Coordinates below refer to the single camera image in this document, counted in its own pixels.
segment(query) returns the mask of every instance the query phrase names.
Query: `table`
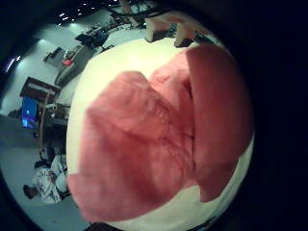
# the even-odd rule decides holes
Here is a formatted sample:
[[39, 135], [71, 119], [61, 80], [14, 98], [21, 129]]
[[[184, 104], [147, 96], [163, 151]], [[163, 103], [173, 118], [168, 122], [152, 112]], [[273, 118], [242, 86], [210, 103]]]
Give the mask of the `table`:
[[42, 82], [41, 80], [28, 77], [19, 96], [27, 96], [29, 98], [36, 99], [39, 103], [44, 103], [49, 90], [48, 101], [45, 104], [54, 102], [57, 94], [60, 92], [60, 89]]
[[[92, 58], [82, 74], [72, 100], [66, 136], [68, 173], [78, 172], [79, 148], [84, 112], [98, 94], [124, 70], [138, 70], [149, 77], [157, 67], [168, 62], [183, 48], [173, 46], [174, 39], [148, 43], [132, 40]], [[253, 139], [240, 158], [237, 169], [220, 197], [200, 203], [199, 188], [193, 186], [175, 195], [164, 206], [138, 218], [108, 222], [124, 230], [188, 230], [206, 220], [218, 218], [235, 196], [246, 174], [253, 147]]]

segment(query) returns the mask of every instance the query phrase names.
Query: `pink fabric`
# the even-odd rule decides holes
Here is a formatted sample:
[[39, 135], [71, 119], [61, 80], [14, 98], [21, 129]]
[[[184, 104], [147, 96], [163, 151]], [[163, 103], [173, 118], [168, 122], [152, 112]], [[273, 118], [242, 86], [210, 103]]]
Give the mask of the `pink fabric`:
[[123, 72], [87, 109], [68, 186], [85, 219], [141, 216], [198, 185], [220, 195], [253, 132], [249, 97], [232, 58], [201, 45], [149, 80]]

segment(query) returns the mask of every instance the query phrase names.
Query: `computer monitor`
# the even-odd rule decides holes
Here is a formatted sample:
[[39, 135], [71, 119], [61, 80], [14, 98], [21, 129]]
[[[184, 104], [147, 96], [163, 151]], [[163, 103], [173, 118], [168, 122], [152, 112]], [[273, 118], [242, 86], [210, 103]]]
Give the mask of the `computer monitor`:
[[22, 99], [21, 121], [25, 128], [34, 129], [37, 114], [38, 101], [24, 96]]

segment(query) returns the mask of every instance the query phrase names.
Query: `person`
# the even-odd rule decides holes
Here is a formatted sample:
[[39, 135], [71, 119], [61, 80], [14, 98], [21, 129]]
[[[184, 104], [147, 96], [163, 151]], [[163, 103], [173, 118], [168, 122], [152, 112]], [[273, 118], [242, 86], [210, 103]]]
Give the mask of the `person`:
[[[244, 179], [254, 126], [234, 58], [213, 44], [168, 53], [171, 40], [156, 42], [123, 44], [144, 48], [140, 65], [115, 67], [124, 72], [111, 71], [92, 94], [74, 96], [83, 105], [69, 125], [73, 136], [67, 130], [77, 160], [67, 183], [85, 220], [124, 230], [187, 230], [218, 218]], [[176, 54], [162, 58], [156, 48]], [[130, 66], [138, 71], [125, 70]], [[96, 78], [98, 66], [88, 68]]]
[[46, 204], [61, 202], [68, 192], [66, 171], [65, 157], [56, 155], [50, 167], [42, 167], [36, 172], [32, 180], [33, 186], [23, 186], [25, 195], [29, 199], [38, 196]]

